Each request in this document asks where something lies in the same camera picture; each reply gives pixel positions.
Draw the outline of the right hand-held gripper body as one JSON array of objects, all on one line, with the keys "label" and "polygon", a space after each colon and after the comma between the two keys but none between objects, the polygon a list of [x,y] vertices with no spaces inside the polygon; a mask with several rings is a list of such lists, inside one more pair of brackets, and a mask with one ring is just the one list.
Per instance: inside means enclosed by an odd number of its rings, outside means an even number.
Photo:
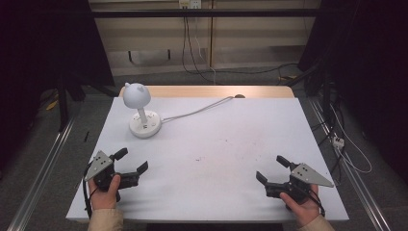
[{"label": "right hand-held gripper body", "polygon": [[265,179],[265,190],[268,197],[279,198],[280,193],[286,193],[295,202],[302,203],[310,196],[312,185],[334,187],[332,182],[304,163],[282,163],[282,166],[290,170],[289,181],[271,183]]}]

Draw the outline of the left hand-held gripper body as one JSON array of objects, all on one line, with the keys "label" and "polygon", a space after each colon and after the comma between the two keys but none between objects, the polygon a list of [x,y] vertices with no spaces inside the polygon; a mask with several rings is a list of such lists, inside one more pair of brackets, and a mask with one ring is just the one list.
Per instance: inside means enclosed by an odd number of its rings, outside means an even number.
[{"label": "left hand-held gripper body", "polygon": [[[84,181],[93,180],[99,190],[106,192],[115,175],[114,154],[108,156],[102,150],[99,150],[86,168]],[[121,177],[118,187],[120,190],[136,187],[139,184],[140,176],[137,171],[119,173],[119,176]]]}]

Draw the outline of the person's right hand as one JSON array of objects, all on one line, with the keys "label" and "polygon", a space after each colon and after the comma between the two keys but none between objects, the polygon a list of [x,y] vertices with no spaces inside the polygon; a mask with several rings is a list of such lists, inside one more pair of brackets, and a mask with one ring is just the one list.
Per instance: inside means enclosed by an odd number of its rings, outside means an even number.
[{"label": "person's right hand", "polygon": [[312,199],[307,199],[303,204],[298,204],[284,192],[280,193],[280,198],[294,213],[297,228],[300,226],[302,221],[306,221],[309,218],[313,219],[316,216],[320,215],[319,205],[316,204]]}]

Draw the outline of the person's left hand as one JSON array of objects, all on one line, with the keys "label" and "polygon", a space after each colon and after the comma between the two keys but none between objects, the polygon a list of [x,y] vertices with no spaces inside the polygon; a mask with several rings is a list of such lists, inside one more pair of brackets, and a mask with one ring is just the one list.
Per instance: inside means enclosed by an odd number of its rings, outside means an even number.
[{"label": "person's left hand", "polygon": [[121,177],[115,175],[106,192],[100,191],[93,180],[89,180],[89,191],[92,193],[90,204],[93,211],[101,209],[114,209],[116,207],[116,193]]}]

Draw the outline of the white table cover sheet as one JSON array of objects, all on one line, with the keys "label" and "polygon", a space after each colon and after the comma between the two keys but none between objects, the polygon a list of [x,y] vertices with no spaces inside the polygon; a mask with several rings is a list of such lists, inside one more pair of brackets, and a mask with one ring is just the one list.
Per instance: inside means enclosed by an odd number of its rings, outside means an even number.
[{"label": "white table cover sheet", "polygon": [[166,120],[155,136],[133,136],[134,112],[115,98],[95,146],[108,155],[128,149],[115,162],[118,172],[148,162],[139,185],[120,193],[118,207],[129,220],[289,221],[293,215],[266,195],[256,172],[288,181],[289,170],[276,161],[281,155],[330,175],[295,98],[154,98],[147,107]]}]

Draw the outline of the white desk lamp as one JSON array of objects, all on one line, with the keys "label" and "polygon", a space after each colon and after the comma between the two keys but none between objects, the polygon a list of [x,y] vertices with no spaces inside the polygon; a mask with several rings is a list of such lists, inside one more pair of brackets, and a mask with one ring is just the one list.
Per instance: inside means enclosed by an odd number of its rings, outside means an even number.
[{"label": "white desk lamp", "polygon": [[131,133],[139,139],[148,139],[157,134],[162,126],[160,116],[144,109],[151,101],[149,89],[139,83],[126,83],[122,97],[126,107],[137,111],[129,121]]}]

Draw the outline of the wooden table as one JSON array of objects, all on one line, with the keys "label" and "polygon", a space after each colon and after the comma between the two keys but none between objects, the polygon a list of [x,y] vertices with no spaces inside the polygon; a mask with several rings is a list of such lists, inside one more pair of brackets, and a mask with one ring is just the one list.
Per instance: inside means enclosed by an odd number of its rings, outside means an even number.
[{"label": "wooden table", "polygon": [[152,97],[294,98],[286,86],[147,86]]}]

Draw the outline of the black curtain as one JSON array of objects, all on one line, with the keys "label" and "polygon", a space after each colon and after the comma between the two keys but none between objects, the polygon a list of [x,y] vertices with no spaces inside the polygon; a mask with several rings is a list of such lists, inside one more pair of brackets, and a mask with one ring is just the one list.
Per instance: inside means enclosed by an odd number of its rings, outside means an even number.
[{"label": "black curtain", "polygon": [[114,83],[89,0],[0,0],[0,172],[25,140],[46,90],[85,98]]},{"label": "black curtain", "polygon": [[320,0],[336,13],[315,19],[298,67],[323,57],[340,95],[385,162],[408,184],[408,0]]}]

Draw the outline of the metal floor rail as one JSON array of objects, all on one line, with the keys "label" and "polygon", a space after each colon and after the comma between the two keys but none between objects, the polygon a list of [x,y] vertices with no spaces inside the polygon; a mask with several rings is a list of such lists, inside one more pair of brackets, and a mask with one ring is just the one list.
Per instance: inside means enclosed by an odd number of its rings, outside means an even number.
[{"label": "metal floor rail", "polygon": [[341,159],[344,173],[347,175],[375,230],[392,231],[391,226],[389,222],[387,222],[386,217],[384,216],[378,203],[375,201],[374,197],[369,191],[369,188],[364,183],[361,177],[361,172],[352,164],[345,149],[335,147],[333,143],[331,146],[334,148],[334,153],[336,156]]},{"label": "metal floor rail", "polygon": [[59,156],[64,148],[67,138],[70,135],[72,127],[75,123],[78,114],[73,114],[68,118],[68,122],[64,129],[58,133],[50,151],[48,152],[46,159],[41,166],[39,173],[37,174],[34,183],[30,187],[30,190],[21,202],[16,214],[13,217],[11,224],[7,231],[25,231],[28,221],[36,209],[42,192],[47,184],[52,170],[57,163]]}]

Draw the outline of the black metal frame bar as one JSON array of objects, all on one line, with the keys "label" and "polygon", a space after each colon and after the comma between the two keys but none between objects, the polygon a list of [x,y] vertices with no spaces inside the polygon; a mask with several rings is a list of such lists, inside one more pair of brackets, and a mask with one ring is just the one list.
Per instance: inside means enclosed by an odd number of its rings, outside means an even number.
[{"label": "black metal frame bar", "polygon": [[126,10],[94,11],[95,18],[120,17],[314,17],[322,14],[319,9],[272,9],[272,10]]}]

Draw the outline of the white wall socket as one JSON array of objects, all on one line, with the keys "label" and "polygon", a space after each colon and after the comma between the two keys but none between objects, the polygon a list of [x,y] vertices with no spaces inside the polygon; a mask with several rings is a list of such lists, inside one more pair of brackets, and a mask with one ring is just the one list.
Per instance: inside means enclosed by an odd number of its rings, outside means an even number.
[{"label": "white wall socket", "polygon": [[180,9],[199,10],[202,7],[201,0],[178,0]]}]

